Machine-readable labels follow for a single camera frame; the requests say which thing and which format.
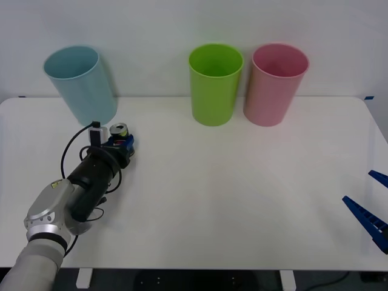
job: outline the white table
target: white table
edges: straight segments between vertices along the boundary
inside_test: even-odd
[[[189,98],[120,98],[135,158],[105,216],[79,237],[64,267],[388,270],[388,257],[341,201],[348,195],[388,221],[388,145],[362,101],[296,98],[282,124],[242,113],[206,127]],[[0,105],[0,266],[26,245],[31,203],[60,178],[81,128],[60,98]],[[71,146],[69,174],[87,135]]]

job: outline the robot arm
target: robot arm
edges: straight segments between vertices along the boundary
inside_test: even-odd
[[[67,179],[49,184],[28,210],[24,220],[27,246],[0,284],[0,291],[51,290],[70,234],[80,235],[91,227],[89,215],[133,155],[133,136],[125,124],[113,125],[106,142],[101,138],[103,130],[95,123],[89,131],[92,145],[86,147],[86,158]]]

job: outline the light blue cup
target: light blue cup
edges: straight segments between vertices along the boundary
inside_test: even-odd
[[[108,123],[117,111],[99,54],[90,47],[66,47],[49,56],[43,69],[82,125]]]

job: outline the dark floor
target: dark floor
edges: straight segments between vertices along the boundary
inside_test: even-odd
[[[0,269],[0,279],[7,269]],[[345,272],[294,272],[297,291],[342,277]],[[78,269],[61,269],[53,291],[78,290],[75,282]],[[239,290],[280,291],[279,273],[276,271],[188,271],[188,270],[127,270],[95,269],[89,291],[136,290]],[[364,283],[359,272],[351,272],[342,282],[320,287],[317,291],[388,291],[388,283]]]

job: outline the white wall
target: white wall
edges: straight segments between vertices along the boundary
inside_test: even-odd
[[[188,95],[197,45],[226,42],[248,62],[257,45],[284,41],[311,60],[299,95],[375,95],[388,106],[387,15],[387,0],[2,0],[0,96],[55,95],[42,63],[72,44],[101,52],[118,95],[146,96]]]

